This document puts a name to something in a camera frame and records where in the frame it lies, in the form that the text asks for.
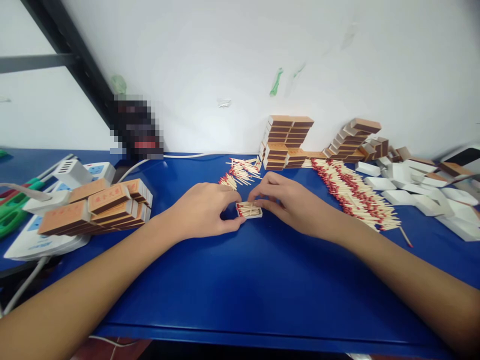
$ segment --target stack of matchboxes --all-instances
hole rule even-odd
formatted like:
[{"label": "stack of matchboxes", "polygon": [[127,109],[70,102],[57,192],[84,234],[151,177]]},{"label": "stack of matchboxes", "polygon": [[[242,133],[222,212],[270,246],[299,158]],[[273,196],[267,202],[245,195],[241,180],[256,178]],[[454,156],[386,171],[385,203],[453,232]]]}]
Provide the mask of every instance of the stack of matchboxes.
[{"label": "stack of matchboxes", "polygon": [[108,186],[99,179],[74,189],[68,205],[45,213],[40,235],[99,235],[148,222],[153,196],[142,180]]},{"label": "stack of matchboxes", "polygon": [[300,149],[314,121],[308,116],[268,118],[258,156],[266,170],[301,168],[307,154]]},{"label": "stack of matchboxes", "polygon": [[[377,144],[378,141],[371,140],[373,141],[372,145],[371,143],[365,143],[365,140],[369,135],[378,133],[381,128],[382,126],[378,122],[354,118],[338,132],[330,146],[323,150],[323,153],[328,159],[342,160],[344,163],[377,159],[375,156],[378,149],[381,151],[384,143]],[[386,140],[385,151],[387,150],[388,140]]]}]

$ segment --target matchstick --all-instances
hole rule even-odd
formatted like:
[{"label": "matchstick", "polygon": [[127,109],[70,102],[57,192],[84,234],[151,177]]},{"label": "matchstick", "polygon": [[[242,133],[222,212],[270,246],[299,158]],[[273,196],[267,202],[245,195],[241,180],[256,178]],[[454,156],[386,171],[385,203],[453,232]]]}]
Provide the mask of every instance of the matchstick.
[{"label": "matchstick", "polygon": [[399,226],[399,228],[400,228],[400,231],[401,231],[401,233],[403,234],[403,237],[405,238],[405,241],[406,241],[406,243],[408,244],[408,246],[411,247],[411,248],[413,248],[414,246],[413,246],[412,243],[410,242],[410,240],[409,240],[407,234],[405,233],[404,229],[403,229],[401,226]]}]

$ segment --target hand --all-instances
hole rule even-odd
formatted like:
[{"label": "hand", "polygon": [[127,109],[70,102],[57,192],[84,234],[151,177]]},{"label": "hand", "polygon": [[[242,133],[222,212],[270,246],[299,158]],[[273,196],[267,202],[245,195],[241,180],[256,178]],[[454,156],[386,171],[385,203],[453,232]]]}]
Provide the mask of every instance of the hand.
[{"label": "hand", "polygon": [[[255,200],[257,196],[268,196],[268,200]],[[248,195],[248,201],[272,212],[302,234],[334,243],[350,235],[352,226],[361,224],[361,221],[328,205],[298,182],[275,172],[268,172],[263,177]]]},{"label": "hand", "polygon": [[198,183],[160,216],[179,231],[180,240],[205,238],[237,231],[244,217],[221,220],[220,213],[230,203],[242,201],[240,194],[226,185]]}]

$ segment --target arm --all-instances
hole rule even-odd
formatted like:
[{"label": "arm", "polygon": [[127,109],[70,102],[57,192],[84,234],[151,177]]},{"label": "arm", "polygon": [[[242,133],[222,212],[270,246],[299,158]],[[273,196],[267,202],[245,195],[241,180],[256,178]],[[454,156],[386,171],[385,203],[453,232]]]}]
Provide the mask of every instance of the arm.
[{"label": "arm", "polygon": [[245,218],[222,221],[220,213],[240,201],[228,186],[195,185],[170,209],[1,319],[2,359],[69,359],[137,276],[173,245],[238,230]]},{"label": "arm", "polygon": [[[255,200],[257,196],[268,196],[268,200]],[[250,192],[248,201],[254,200],[297,231],[354,253],[459,354],[479,351],[478,289],[412,255],[277,173],[267,173]]]}]

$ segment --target right hand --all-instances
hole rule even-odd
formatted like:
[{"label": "right hand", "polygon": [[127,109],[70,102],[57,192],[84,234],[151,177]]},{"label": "right hand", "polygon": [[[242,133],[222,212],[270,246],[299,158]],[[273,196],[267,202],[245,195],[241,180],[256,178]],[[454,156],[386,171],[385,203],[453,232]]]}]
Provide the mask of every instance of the right hand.
[{"label": "right hand", "polygon": [[[257,196],[268,197],[256,199]],[[275,214],[298,232],[334,243],[351,236],[361,221],[335,209],[294,180],[268,172],[248,195],[255,206]]]}]

